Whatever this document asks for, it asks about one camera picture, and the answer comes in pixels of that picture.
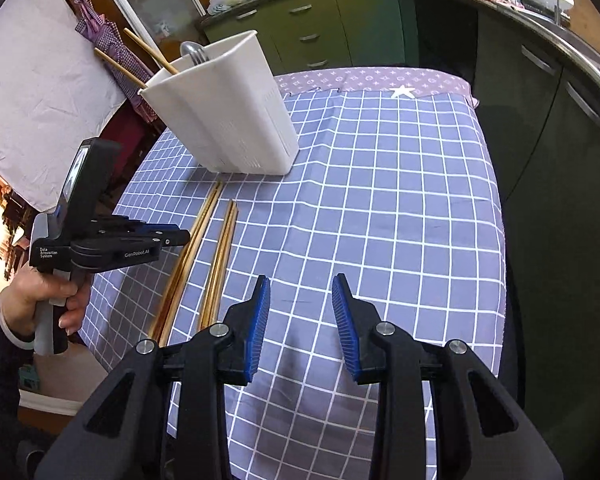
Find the white bracelet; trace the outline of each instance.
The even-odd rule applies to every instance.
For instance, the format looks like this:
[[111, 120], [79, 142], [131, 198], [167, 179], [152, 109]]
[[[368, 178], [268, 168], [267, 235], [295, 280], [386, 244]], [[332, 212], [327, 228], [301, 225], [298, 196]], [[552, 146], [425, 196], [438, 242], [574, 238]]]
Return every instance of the white bracelet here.
[[1, 310], [0, 310], [0, 327], [2, 328], [2, 331], [4, 332], [4, 335], [7, 336], [7, 339], [9, 341], [11, 341], [11, 343], [16, 345], [18, 348], [22, 348], [23, 350], [33, 350], [33, 341], [26, 342], [26, 341], [22, 341], [21, 339], [18, 339], [14, 335], [14, 333], [11, 331], [11, 329], [7, 326], [7, 322], [5, 321], [4, 314], [2, 313]]

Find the checkered cloth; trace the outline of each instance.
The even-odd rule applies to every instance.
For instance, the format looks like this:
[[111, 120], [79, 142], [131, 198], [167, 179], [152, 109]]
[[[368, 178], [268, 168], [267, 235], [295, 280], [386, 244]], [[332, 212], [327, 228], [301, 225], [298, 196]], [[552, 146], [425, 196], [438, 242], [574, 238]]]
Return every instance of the checkered cloth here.
[[405, 86], [410, 89], [414, 97], [452, 93], [463, 95], [474, 108], [478, 105], [478, 99], [471, 95], [471, 86], [467, 81], [432, 68], [355, 66], [307, 70], [306, 72], [279, 75], [275, 79], [282, 95], [296, 95], [332, 88], [355, 92], [357, 90], [388, 90]]
[[[189, 276], [170, 343], [197, 323], [228, 200], [238, 205], [220, 317], [271, 278], [271, 310], [253, 383], [226, 388], [232, 471], [238, 478], [367, 478], [376, 386], [343, 366], [331, 277], [415, 338], [460, 338], [497, 372], [505, 309], [504, 234], [493, 168], [463, 96], [312, 92], [285, 103], [300, 152], [284, 177], [232, 174]], [[189, 228], [215, 174], [166, 132], [116, 213]], [[176, 254], [96, 276], [81, 335], [115, 366], [143, 337]], [[168, 430], [175, 434], [179, 386]], [[434, 427], [424, 388], [427, 471]]]
[[[118, 26], [115, 22], [107, 20], [104, 14], [98, 14], [93, 9], [91, 0], [74, 0], [74, 3], [80, 7], [82, 19], [75, 26], [75, 30], [80, 32], [87, 40], [91, 41], [97, 48], [107, 54], [111, 59], [117, 61], [124, 68], [129, 70], [140, 81], [146, 82], [154, 75], [147, 66], [138, 59], [136, 54], [131, 52], [120, 37]], [[155, 121], [158, 115], [154, 112], [147, 102], [138, 95], [139, 87], [131, 81], [126, 75], [118, 69], [104, 62], [109, 73], [116, 80], [123, 94], [129, 99], [134, 110], [147, 123]]]

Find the wooden chopstick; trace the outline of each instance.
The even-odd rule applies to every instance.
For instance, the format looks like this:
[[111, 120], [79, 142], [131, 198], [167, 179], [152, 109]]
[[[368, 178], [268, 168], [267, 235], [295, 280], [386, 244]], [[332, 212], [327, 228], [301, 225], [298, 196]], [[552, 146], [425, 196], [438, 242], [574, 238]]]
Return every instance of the wooden chopstick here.
[[205, 219], [205, 216], [208, 215], [208, 211], [212, 209], [213, 206], [215, 206], [215, 203], [218, 199], [218, 195], [218, 184], [216, 184], [211, 189], [211, 192], [209, 192], [209, 194], [207, 195], [206, 200], [203, 202], [202, 207], [198, 212], [196, 221], [193, 223], [191, 229], [189, 230], [190, 241], [180, 251], [180, 256], [178, 257], [176, 265], [171, 271], [167, 285], [165, 286], [164, 291], [162, 293], [162, 297], [160, 298], [158, 312], [156, 313], [154, 322], [152, 323], [151, 329], [149, 330], [148, 334], [149, 338], [151, 339], [158, 341], [158, 339], [160, 339], [160, 336], [162, 335], [162, 332], [164, 331], [164, 325], [169, 315], [171, 303], [173, 302], [175, 289], [177, 283], [182, 279], [182, 273], [184, 271], [187, 254], [190, 250], [192, 241], [195, 240], [196, 235], [200, 230], [200, 226]]
[[105, 61], [109, 61], [114, 67], [116, 67], [118, 70], [120, 70], [120, 72], [122, 72], [124, 75], [126, 75], [129, 79], [131, 79], [131, 81], [136, 83], [140, 88], [143, 88], [143, 89], [146, 88], [146, 85], [142, 81], [140, 81], [136, 76], [134, 76], [131, 72], [129, 72], [129, 70], [127, 70], [125, 67], [120, 65], [120, 63], [111, 59], [109, 56], [107, 56], [107, 54], [105, 54], [99, 48], [96, 48], [94, 50], [98, 56], [100, 56]]
[[206, 231], [206, 226], [208, 225], [209, 219], [211, 218], [211, 214], [216, 207], [216, 203], [218, 202], [218, 198], [220, 197], [220, 193], [222, 191], [222, 183], [216, 182], [216, 184], [212, 187], [209, 194], [206, 196], [206, 200], [203, 202], [200, 211], [198, 212], [198, 216], [196, 217], [195, 222], [191, 229], [189, 230], [189, 234], [191, 239], [189, 243], [182, 248], [180, 251], [180, 256], [178, 257], [178, 261], [173, 268], [169, 276], [169, 280], [167, 281], [167, 285], [164, 288], [162, 293], [162, 298], [160, 298], [160, 303], [158, 305], [158, 312], [156, 313], [154, 322], [149, 329], [148, 336], [151, 339], [158, 341], [161, 338], [165, 325], [167, 324], [168, 318], [170, 316], [171, 305], [174, 303], [174, 298], [176, 297], [176, 289], [177, 285], [183, 280], [183, 274], [186, 271], [187, 259], [191, 253], [194, 255], [198, 252], [198, 248], [200, 246], [200, 242], [196, 240], [200, 237], [200, 233], [204, 235]]
[[216, 282], [218, 281], [218, 275], [220, 273], [220, 260], [222, 259], [222, 251], [224, 247], [224, 240], [228, 234], [227, 226], [229, 225], [229, 219], [231, 218], [232, 211], [234, 209], [234, 201], [231, 200], [229, 205], [224, 212], [224, 220], [222, 221], [222, 228], [220, 229], [220, 235], [218, 237], [218, 243], [216, 245], [216, 252], [211, 260], [211, 268], [209, 274], [206, 277], [205, 291], [202, 296], [202, 303], [200, 307], [200, 316], [198, 318], [198, 331], [204, 330], [209, 326], [208, 320], [210, 319], [211, 304], [214, 297], [214, 291], [216, 290]]
[[171, 63], [167, 61], [167, 58], [159, 50], [155, 50], [153, 47], [147, 45], [143, 40], [138, 38], [128, 28], [125, 28], [125, 34], [134, 40], [146, 53], [150, 54], [159, 64], [161, 64], [171, 75], [176, 75], [178, 70]]
[[218, 190], [216, 193], [216, 197], [212, 206], [206, 211], [205, 216], [203, 217], [203, 221], [200, 225], [200, 229], [195, 233], [194, 238], [187, 246], [187, 253], [184, 256], [184, 262], [182, 265], [182, 272], [180, 273], [180, 277], [175, 283], [173, 297], [171, 298], [171, 303], [169, 305], [169, 309], [167, 312], [166, 320], [164, 322], [164, 327], [162, 328], [162, 333], [160, 334], [160, 340], [158, 344], [163, 347], [167, 346], [169, 342], [169, 336], [171, 335], [171, 327], [173, 326], [173, 321], [175, 320], [176, 314], [178, 313], [178, 307], [180, 306], [180, 300], [182, 299], [182, 295], [184, 293], [184, 289], [187, 286], [187, 280], [189, 279], [189, 275], [191, 273], [191, 268], [193, 267], [193, 263], [196, 260], [196, 256], [198, 255], [198, 250], [200, 245], [202, 244], [202, 240], [205, 237], [206, 228], [213, 216], [213, 212], [218, 202], [218, 198], [220, 197], [221, 190]]
[[208, 320], [209, 325], [218, 321], [218, 313], [220, 311], [220, 300], [222, 299], [222, 290], [224, 289], [224, 279], [226, 277], [226, 266], [229, 263], [229, 255], [231, 253], [231, 245], [234, 240], [235, 223], [238, 219], [238, 206], [234, 203], [234, 210], [229, 218], [228, 235], [226, 236], [224, 251], [222, 255], [222, 263], [220, 267], [220, 276], [216, 283], [216, 290], [213, 303], [211, 304], [211, 318]]
[[234, 237], [235, 222], [238, 216], [238, 208], [231, 200], [224, 214], [222, 230], [216, 246], [216, 252], [211, 265], [211, 270], [206, 279], [205, 292], [202, 299], [202, 308], [198, 323], [198, 331], [213, 325], [218, 318], [222, 288], [226, 266], [231, 251], [232, 239]]

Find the green cabinet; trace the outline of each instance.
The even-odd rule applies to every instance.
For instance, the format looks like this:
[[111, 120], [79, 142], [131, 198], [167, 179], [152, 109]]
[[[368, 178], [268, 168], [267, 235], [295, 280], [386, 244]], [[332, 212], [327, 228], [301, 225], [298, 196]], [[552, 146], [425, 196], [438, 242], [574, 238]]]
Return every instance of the green cabinet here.
[[353, 66], [404, 65], [398, 0], [336, 0]]
[[258, 42], [267, 58], [273, 75], [286, 73], [280, 54], [270, 34], [270, 20], [272, 17], [270, 6], [261, 6], [256, 9], [245, 10], [235, 17], [216, 23], [205, 28], [205, 34], [212, 43], [246, 30], [258, 31]]
[[504, 203], [538, 142], [562, 67], [503, 18], [478, 17], [473, 93]]
[[205, 34], [217, 41], [257, 30], [275, 75], [346, 66], [417, 66], [413, 0], [273, 0], [244, 9], [204, 27]]
[[279, 0], [267, 25], [285, 72], [351, 66], [336, 0]]
[[414, 0], [420, 66], [474, 84], [478, 11], [460, 0]]
[[600, 95], [566, 69], [504, 206], [504, 227], [522, 318], [525, 411], [565, 478], [598, 478]]
[[400, 6], [400, 20], [404, 39], [404, 64], [405, 66], [420, 66], [415, 1], [398, 0], [398, 4]]

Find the hand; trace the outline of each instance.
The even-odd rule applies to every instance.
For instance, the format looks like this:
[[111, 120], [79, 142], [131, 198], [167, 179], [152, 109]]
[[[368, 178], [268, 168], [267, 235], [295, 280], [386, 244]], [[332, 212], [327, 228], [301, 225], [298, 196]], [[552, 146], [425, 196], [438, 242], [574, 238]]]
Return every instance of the hand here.
[[62, 314], [58, 325], [67, 335], [80, 330], [84, 313], [91, 295], [91, 280], [88, 274], [78, 289], [75, 283], [52, 274], [42, 274], [29, 264], [18, 269], [11, 283], [0, 293], [0, 310], [9, 329], [19, 335], [34, 333], [34, 314], [38, 301], [51, 298], [66, 298], [67, 312]]

